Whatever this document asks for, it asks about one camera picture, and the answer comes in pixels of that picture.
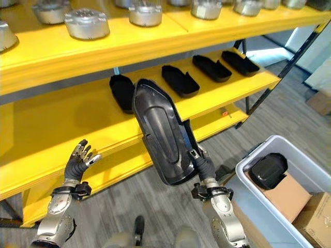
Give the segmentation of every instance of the black object in bin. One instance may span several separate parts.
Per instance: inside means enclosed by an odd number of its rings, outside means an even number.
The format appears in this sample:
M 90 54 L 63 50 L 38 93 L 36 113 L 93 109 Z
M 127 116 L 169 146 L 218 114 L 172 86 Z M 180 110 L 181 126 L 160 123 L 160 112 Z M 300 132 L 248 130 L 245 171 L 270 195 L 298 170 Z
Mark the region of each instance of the black object in bin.
M 271 190 L 285 178 L 287 169 L 287 159 L 282 154 L 270 153 L 258 160 L 248 174 L 256 185 Z
M 132 97 L 134 85 L 131 79 L 123 75 L 114 75 L 110 78 L 109 86 L 121 109 L 127 114 L 133 114 Z
M 195 55 L 193 56 L 192 62 L 215 82 L 225 82 L 229 80 L 232 75 L 232 72 L 222 65 L 219 60 L 215 63 L 210 58 Z
M 184 74 L 177 67 L 162 66 L 162 77 L 183 98 L 195 96 L 200 89 L 188 72 Z
M 132 109 L 143 132 L 143 142 L 165 184 L 179 185 L 198 172 L 188 150 L 199 151 L 190 122 L 182 122 L 169 95 L 153 81 L 140 79 Z
M 223 51 L 222 58 L 244 76 L 254 76 L 260 69 L 248 57 L 242 58 L 235 52 Z

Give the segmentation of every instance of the yellow shelving unit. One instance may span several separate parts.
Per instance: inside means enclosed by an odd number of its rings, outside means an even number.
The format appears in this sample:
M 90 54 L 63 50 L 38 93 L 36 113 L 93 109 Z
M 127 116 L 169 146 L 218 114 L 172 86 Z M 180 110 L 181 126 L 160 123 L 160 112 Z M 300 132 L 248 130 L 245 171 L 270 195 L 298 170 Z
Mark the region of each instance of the yellow shelving unit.
M 234 104 L 227 105 L 225 108 L 230 113 L 227 116 L 222 116 L 221 110 L 217 109 L 192 120 L 191 125 L 197 141 L 214 135 L 247 118 L 247 115 Z M 94 194 L 147 168 L 151 164 L 152 161 L 144 144 L 139 141 L 126 149 L 105 156 L 95 166 L 86 171 L 83 181 L 88 181 Z M 23 193 L 23 227 L 31 227 L 37 220 L 45 216 L 50 194 L 55 187 L 62 184 L 63 180 L 63 175 L 60 175 L 47 180 L 47 182 L 35 185 Z
M 301 10 L 289 9 L 283 5 L 276 10 L 261 9 L 256 17 L 245 17 L 234 12 L 232 6 L 224 6 L 218 19 L 201 21 L 191 15 L 190 7 L 174 7 L 169 4 L 163 6 L 166 15 L 188 32 L 202 33 L 218 39 L 228 38 L 227 41 L 324 23 L 331 18 L 330 11 L 320 12 L 308 6 Z
M 221 51 L 206 54 L 220 59 Z M 199 83 L 193 98 L 180 98 L 164 81 L 161 67 L 155 66 L 126 76 L 133 82 L 152 79 L 172 97 L 183 120 L 195 119 L 268 87 L 279 78 L 265 69 L 244 77 L 232 71 L 224 83 L 215 83 L 191 62 L 171 63 L 188 71 Z M 109 79 L 99 80 L 30 99 L 0 106 L 0 200 L 62 175 L 68 152 L 83 138 L 104 156 L 132 146 L 142 133 L 133 115 L 124 114 L 109 88 Z
M 298 26 L 320 24 L 331 12 L 309 7 L 275 11 L 261 10 L 254 18 L 224 7 L 220 18 L 204 21 L 190 15 L 188 8 L 163 4 L 162 23 L 141 28 L 129 23 L 128 11 L 113 1 L 72 0 L 73 8 L 89 7 L 109 16 L 111 33 L 95 41 L 71 38 L 64 24 L 42 25 L 31 11 L 33 1 L 1 9 L 20 43 L 1 54 L 0 95 L 70 77 L 124 66 L 179 52 L 242 39 Z

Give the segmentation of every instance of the gray carpet floor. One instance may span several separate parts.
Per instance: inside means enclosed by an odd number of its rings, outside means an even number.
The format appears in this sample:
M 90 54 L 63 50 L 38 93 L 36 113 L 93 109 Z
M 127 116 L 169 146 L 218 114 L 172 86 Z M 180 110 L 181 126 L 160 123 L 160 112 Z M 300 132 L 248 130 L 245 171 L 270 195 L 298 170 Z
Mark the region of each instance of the gray carpet floor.
M 269 66 L 278 74 L 284 62 Z M 329 173 L 327 164 L 329 117 L 323 117 L 306 103 L 307 75 L 293 68 L 249 120 L 238 130 L 230 128 L 202 142 L 215 165 L 234 168 L 247 151 L 273 134 L 287 138 Z M 251 97 L 254 102 L 260 94 Z M 238 103 L 244 107 L 244 101 Z M 206 247 L 216 247 L 201 203 L 191 197 L 193 183 L 167 187 L 150 167 L 81 202 L 78 229 L 64 247 L 99 248 L 120 231 L 132 231 L 137 215 L 145 217 L 146 247 L 172 247 L 181 226 L 196 230 Z M 15 196 L 10 201 L 17 201 Z M 36 230 L 0 228 L 0 246 L 4 242 L 27 247 Z

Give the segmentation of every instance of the plastic bin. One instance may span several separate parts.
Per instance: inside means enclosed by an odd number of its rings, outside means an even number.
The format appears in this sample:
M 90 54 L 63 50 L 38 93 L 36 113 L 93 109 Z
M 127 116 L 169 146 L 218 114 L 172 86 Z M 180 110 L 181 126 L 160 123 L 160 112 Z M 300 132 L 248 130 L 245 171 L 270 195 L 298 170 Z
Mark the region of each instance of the plastic bin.
M 244 174 L 259 158 L 271 152 L 279 152 L 287 158 L 288 172 L 308 192 L 331 192 L 331 176 L 289 141 L 278 135 L 269 137 L 240 161 L 236 166 L 236 176 L 226 186 L 234 190 L 233 199 L 272 247 L 312 248 L 312 245 Z

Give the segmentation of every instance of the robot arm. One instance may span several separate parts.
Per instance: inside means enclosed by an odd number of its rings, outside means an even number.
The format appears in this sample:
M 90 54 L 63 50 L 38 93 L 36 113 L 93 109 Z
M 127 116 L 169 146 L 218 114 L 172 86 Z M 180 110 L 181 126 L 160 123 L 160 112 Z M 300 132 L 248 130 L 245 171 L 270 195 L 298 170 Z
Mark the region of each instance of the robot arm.
M 100 154 L 93 156 L 90 152 L 86 155 L 91 148 L 85 148 L 86 145 L 84 139 L 73 150 L 65 168 L 65 181 L 61 187 L 53 190 L 47 215 L 41 221 L 31 247 L 60 248 L 73 235 L 78 201 L 91 193 L 88 183 L 81 183 L 83 174 L 101 159 Z
M 194 185 L 193 198 L 203 202 L 203 211 L 208 217 L 213 236 L 219 247 L 248 248 L 244 229 L 233 212 L 233 191 L 220 187 L 215 179 L 215 167 L 207 151 L 200 147 L 202 157 L 195 150 L 189 151 L 191 160 L 198 169 L 200 183 Z

